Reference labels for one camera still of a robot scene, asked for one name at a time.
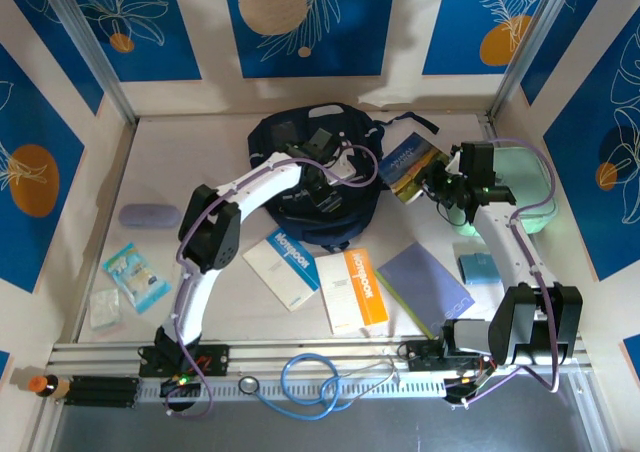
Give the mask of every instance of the book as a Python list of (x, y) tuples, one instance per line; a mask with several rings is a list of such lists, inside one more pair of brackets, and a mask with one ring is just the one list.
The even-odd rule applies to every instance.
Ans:
[(249, 249), (243, 257), (290, 312), (320, 289), (314, 258), (282, 229)]
[(391, 191), (405, 204), (422, 195), (418, 173), (436, 160), (447, 163), (449, 157), (413, 132), (379, 164), (378, 174)]
[(334, 334), (389, 320), (366, 249), (318, 257), (316, 264)]
[(475, 301), (460, 282), (418, 242), (380, 267), (376, 276), (428, 337), (457, 319)]

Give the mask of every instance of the stethoscope chest piece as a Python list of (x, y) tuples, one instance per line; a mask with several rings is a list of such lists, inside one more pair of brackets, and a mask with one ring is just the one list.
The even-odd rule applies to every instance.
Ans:
[(260, 390), (260, 382), (251, 375), (247, 375), (238, 381), (240, 392), (247, 395), (255, 395)]

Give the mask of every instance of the orange bottle cap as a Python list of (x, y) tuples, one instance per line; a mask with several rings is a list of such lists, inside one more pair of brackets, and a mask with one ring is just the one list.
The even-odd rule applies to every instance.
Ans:
[(42, 392), (46, 388), (47, 388), (46, 377), (43, 377), (41, 375), (36, 375), (35, 377), (32, 377), (31, 380), (29, 381), (29, 390), (31, 392), (35, 392), (37, 394), (38, 392)]

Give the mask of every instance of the blue stethoscope tubing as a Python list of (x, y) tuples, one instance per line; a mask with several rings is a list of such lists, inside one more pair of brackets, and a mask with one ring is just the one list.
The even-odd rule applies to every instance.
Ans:
[[(299, 397), (296, 397), (289, 391), (289, 387), (287, 385), (287, 374), (289, 373), (289, 370), (291, 369), (291, 367), (296, 365), (298, 362), (302, 362), (304, 360), (315, 360), (317, 362), (321, 362), (325, 364), (327, 367), (329, 367), (329, 369), (331, 370), (331, 373), (333, 374), (331, 377), (329, 377), (327, 380), (323, 382), (322, 386), (320, 387), (320, 394), (315, 399), (301, 399)], [(353, 403), (353, 401), (348, 401), (348, 402), (345, 402), (344, 404), (338, 405), (338, 400), (340, 399), (340, 379), (341, 378), (342, 377), (340, 376), (340, 374), (338, 374), (338, 370), (336, 369), (335, 365), (333, 365), (333, 362), (331, 362), (331, 360), (329, 360), (327, 357), (324, 357), (318, 354), (307, 353), (307, 354), (296, 355), (294, 358), (289, 360), (289, 362), (287, 362), (285, 366), (282, 368), (282, 374), (280, 375), (280, 385), (282, 386), (282, 391), (284, 395), (291, 402), (297, 405), (304, 405), (304, 406), (322, 405), (324, 407), (324, 411), (315, 415), (297, 414), (295, 412), (291, 412), (290, 410), (284, 409), (274, 404), (272, 401), (270, 401), (264, 395), (262, 395), (262, 393), (260, 392), (258, 379), (256, 379), (255, 377), (250, 377), (250, 376), (243, 377), (242, 379), (240, 379), (240, 382), (238, 383), (238, 385), (240, 386), (241, 391), (243, 391), (244, 393), (247, 393), (242, 389), (242, 382), (243, 380), (247, 380), (247, 379), (253, 380), (258, 385), (256, 390), (251, 392), (250, 395), (255, 395), (258, 399), (260, 399), (260, 401), (263, 404), (275, 410), (276, 412), (279, 412), (282, 415), (285, 415), (292, 419), (313, 421), (313, 420), (323, 419), (327, 415), (329, 415), (331, 412), (345, 410), (347, 407), (349, 407)], [(329, 393), (328, 389), (332, 385), (334, 386), (333, 397), (331, 398), (331, 400), (328, 400), (327, 399), (327, 394)]]

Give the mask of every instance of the orange circle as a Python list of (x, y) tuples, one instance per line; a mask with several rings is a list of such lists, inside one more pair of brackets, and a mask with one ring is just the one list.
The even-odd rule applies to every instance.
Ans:
[(128, 54), (133, 51), (134, 43), (133, 40), (127, 35), (116, 32), (111, 37), (109, 37), (109, 43), (111, 47), (116, 49), (118, 52), (122, 52), (123, 54)]
[(511, 62), (518, 44), (522, 40), (531, 17), (519, 15), (497, 25), (482, 39), (480, 59), (486, 65), (501, 66)]
[(282, 35), (307, 17), (307, 0), (238, 0), (240, 15), (256, 34)]
[(29, 381), (29, 385), (27, 387), (31, 392), (35, 392), (36, 394), (38, 392), (42, 392), (47, 388), (47, 378), (41, 375), (31, 377), (31, 380)]
[(60, 175), (55, 159), (44, 147), (23, 145), (9, 159), (11, 197), (31, 217), (46, 217), (58, 199)]
[(600, 167), (598, 167), (596, 171), (596, 183), (598, 187), (602, 190), (609, 191), (615, 187), (617, 179), (618, 169), (616, 169), (615, 165), (609, 162), (600, 164)]

